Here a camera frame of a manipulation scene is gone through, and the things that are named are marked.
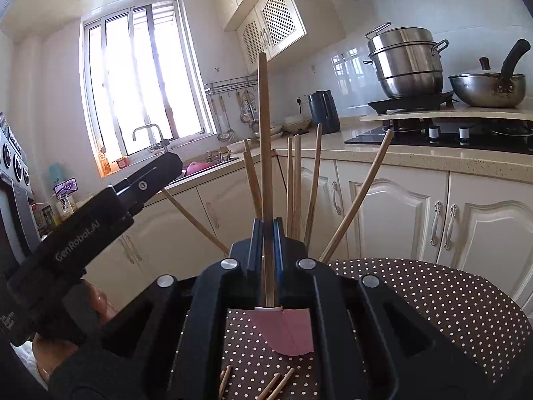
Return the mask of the left hand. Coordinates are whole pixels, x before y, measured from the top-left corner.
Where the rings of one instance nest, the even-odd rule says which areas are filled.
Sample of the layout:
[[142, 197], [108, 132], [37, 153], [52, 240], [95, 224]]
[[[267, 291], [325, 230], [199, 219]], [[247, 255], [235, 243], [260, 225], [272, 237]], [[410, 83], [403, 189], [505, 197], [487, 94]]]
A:
[[95, 284], [81, 280], [74, 286], [47, 320], [52, 325], [33, 339], [36, 366], [46, 385], [55, 369], [78, 350], [77, 344], [116, 314], [107, 295]]

